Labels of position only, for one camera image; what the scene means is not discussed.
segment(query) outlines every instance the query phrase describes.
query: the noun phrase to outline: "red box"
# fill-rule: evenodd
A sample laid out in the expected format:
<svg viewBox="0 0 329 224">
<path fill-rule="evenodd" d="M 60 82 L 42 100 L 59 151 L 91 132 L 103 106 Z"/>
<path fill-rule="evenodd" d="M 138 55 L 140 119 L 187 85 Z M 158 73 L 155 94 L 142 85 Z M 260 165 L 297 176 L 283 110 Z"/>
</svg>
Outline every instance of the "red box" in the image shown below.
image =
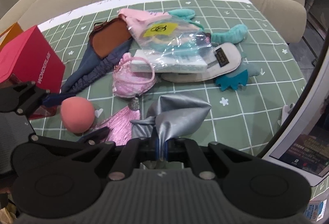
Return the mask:
<svg viewBox="0 0 329 224">
<path fill-rule="evenodd" d="M 0 51 L 0 88 L 35 81 L 37 87 L 59 93 L 65 65 L 37 26 L 7 43 Z M 30 119 L 53 116 L 56 107 L 41 106 Z"/>
</svg>

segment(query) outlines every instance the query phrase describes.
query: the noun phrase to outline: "brown leather patch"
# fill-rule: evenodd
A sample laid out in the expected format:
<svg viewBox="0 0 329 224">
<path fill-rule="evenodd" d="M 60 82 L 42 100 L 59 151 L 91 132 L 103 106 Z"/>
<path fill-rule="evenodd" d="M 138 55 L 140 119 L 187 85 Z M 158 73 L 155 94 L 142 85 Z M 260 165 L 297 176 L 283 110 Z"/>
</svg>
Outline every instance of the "brown leather patch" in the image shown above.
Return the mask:
<svg viewBox="0 0 329 224">
<path fill-rule="evenodd" d="M 130 38 L 127 24 L 121 18 L 95 25 L 89 36 L 91 46 L 101 59 Z"/>
</svg>

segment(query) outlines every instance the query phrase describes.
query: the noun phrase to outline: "floor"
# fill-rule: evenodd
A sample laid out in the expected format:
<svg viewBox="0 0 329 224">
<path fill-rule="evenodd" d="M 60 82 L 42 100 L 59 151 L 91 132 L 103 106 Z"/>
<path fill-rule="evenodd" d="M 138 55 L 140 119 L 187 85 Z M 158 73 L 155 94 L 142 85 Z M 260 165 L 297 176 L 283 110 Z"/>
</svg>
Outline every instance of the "floor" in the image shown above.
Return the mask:
<svg viewBox="0 0 329 224">
<path fill-rule="evenodd" d="M 312 61 L 320 55 L 322 46 L 323 38 L 309 22 L 302 39 L 298 43 L 289 44 L 290 51 L 307 81 L 314 69 Z"/>
</svg>

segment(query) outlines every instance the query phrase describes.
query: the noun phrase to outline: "pink beauty blender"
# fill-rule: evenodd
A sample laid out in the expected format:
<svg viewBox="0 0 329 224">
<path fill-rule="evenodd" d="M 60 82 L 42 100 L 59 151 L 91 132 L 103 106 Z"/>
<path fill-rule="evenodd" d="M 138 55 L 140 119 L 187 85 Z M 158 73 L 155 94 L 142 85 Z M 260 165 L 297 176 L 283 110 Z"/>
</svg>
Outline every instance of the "pink beauty blender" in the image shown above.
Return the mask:
<svg viewBox="0 0 329 224">
<path fill-rule="evenodd" d="M 65 99 L 60 107 L 64 127 L 72 133 L 83 133 L 93 124 L 95 109 L 93 104 L 82 97 Z"/>
</svg>

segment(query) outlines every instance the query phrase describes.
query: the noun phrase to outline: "yellow label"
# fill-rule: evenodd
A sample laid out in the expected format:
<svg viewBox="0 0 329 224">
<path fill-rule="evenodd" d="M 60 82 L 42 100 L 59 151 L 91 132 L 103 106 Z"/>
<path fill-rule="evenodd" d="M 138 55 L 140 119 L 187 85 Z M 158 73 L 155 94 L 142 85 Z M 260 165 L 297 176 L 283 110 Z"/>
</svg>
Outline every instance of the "yellow label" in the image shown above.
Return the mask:
<svg viewBox="0 0 329 224">
<path fill-rule="evenodd" d="M 153 24 L 146 32 L 143 37 L 156 36 L 156 35 L 170 35 L 178 26 L 176 23 L 158 23 Z"/>
</svg>

